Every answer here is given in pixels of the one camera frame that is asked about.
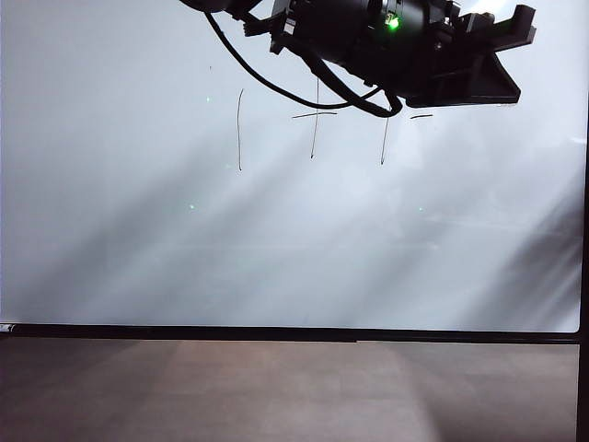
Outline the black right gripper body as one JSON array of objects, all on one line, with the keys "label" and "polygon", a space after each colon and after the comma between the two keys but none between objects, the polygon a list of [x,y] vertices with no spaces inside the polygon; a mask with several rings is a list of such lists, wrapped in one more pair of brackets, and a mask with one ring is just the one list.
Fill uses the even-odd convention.
[{"label": "black right gripper body", "polygon": [[403,99],[505,99],[506,24],[454,1],[396,1],[391,88]]}]

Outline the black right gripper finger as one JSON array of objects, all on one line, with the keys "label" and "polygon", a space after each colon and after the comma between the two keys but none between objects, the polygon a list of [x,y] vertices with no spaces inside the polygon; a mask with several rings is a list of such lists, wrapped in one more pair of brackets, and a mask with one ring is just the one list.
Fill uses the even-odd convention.
[{"label": "black right gripper finger", "polygon": [[511,18],[496,23],[492,27],[493,47],[520,47],[531,44],[536,34],[533,7],[517,5]]},{"label": "black right gripper finger", "polygon": [[403,98],[412,108],[514,104],[520,95],[489,47],[421,51],[403,68]]}]

